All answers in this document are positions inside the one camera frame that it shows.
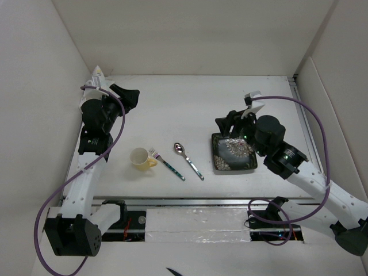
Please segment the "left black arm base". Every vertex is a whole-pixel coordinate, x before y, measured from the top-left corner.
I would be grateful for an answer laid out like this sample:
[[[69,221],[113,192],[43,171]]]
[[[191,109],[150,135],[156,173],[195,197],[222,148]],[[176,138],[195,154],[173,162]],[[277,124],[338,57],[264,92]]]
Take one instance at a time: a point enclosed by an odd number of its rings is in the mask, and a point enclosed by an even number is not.
[[[144,242],[147,212],[125,205],[123,218],[102,235],[103,242]]]

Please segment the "white floral cloth napkin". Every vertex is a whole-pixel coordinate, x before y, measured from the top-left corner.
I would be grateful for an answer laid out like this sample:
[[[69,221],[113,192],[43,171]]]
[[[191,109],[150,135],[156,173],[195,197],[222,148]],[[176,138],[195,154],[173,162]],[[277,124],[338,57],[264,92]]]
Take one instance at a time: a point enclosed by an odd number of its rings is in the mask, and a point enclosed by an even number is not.
[[[108,80],[104,76],[99,66],[96,66],[93,72],[91,73],[91,80],[93,82],[93,86],[100,87],[107,91],[111,91],[110,86],[114,84],[113,80]]]

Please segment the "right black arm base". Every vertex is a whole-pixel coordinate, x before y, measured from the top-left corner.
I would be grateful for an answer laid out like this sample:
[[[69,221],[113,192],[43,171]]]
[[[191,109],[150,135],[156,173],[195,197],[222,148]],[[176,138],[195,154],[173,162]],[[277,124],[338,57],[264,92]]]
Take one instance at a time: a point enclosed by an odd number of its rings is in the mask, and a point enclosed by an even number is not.
[[[282,221],[282,212],[273,204],[268,204],[264,210],[254,210],[254,213],[265,220]],[[301,227],[292,224],[292,229],[288,224],[270,224],[259,220],[248,212],[248,219],[244,222],[244,226],[250,230],[250,238],[252,242],[264,241],[269,244],[281,244],[288,236],[290,241],[304,241]]]

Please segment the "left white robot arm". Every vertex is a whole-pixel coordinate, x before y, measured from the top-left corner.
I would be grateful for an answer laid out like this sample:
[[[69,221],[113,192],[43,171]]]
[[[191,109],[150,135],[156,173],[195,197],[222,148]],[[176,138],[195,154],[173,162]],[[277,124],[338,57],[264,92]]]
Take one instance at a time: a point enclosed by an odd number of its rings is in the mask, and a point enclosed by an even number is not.
[[[57,256],[96,256],[103,234],[128,223],[123,200],[106,200],[92,211],[95,189],[106,166],[111,146],[117,142],[110,131],[118,117],[134,109],[139,90],[109,87],[115,95],[86,100],[81,106],[83,127],[78,148],[78,172],[55,218],[45,222],[45,232]]]

